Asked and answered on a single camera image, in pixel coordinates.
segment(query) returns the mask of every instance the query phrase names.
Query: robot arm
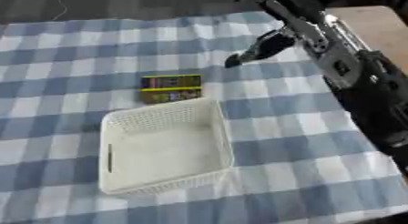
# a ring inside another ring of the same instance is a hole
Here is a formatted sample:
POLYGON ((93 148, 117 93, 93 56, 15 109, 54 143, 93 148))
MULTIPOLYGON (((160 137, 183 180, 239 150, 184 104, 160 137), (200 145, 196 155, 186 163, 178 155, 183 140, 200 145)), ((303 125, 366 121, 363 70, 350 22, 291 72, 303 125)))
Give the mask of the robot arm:
POLYGON ((317 0, 257 0, 284 27, 258 37, 225 67, 275 56, 303 45, 362 133, 408 176, 408 79, 381 52, 372 51, 317 0))

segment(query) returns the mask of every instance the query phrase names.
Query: blue and white checkered cloth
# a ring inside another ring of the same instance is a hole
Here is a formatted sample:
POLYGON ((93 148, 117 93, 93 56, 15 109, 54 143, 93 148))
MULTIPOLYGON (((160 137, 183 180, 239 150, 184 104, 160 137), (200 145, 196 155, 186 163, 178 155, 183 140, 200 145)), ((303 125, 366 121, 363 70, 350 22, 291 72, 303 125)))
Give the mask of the blue and white checkered cloth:
POLYGON ((1 223, 344 223, 408 210, 301 48, 224 69, 277 27, 263 13, 9 25, 0 39, 1 223), (224 183, 120 199, 97 188, 99 123, 142 76, 202 74, 236 157, 224 183))

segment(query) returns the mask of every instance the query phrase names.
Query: white plastic basket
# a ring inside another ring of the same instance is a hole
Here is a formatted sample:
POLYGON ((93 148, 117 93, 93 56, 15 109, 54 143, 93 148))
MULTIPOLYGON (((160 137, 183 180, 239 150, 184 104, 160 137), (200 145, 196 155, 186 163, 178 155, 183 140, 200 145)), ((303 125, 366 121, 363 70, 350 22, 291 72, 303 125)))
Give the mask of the white plastic basket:
POLYGON ((219 104, 208 98, 107 114, 99 156, 99 186, 110 195, 216 183, 234 161, 219 104))

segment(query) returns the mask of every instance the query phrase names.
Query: table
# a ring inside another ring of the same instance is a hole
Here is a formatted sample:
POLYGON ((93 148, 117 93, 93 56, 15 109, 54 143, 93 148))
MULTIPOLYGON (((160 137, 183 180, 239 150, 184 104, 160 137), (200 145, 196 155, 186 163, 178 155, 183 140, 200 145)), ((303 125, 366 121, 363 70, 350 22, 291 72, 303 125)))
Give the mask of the table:
POLYGON ((408 210, 392 161, 301 48, 236 69, 261 12, 9 25, 0 40, 0 222, 344 223, 408 210), (141 107, 142 76, 202 74, 236 167, 220 184, 121 199, 97 187, 99 123, 141 107))

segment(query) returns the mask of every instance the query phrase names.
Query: cable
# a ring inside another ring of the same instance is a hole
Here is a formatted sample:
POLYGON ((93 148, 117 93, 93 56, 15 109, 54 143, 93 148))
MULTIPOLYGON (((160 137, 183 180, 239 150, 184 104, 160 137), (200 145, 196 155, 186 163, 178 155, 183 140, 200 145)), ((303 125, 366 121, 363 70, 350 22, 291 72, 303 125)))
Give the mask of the cable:
POLYGON ((58 3, 64 8, 64 11, 61 12, 59 15, 55 16, 52 21, 56 21, 59 17, 61 17, 62 15, 66 14, 66 12, 68 12, 68 7, 66 7, 66 5, 61 1, 61 0, 57 0, 58 3))

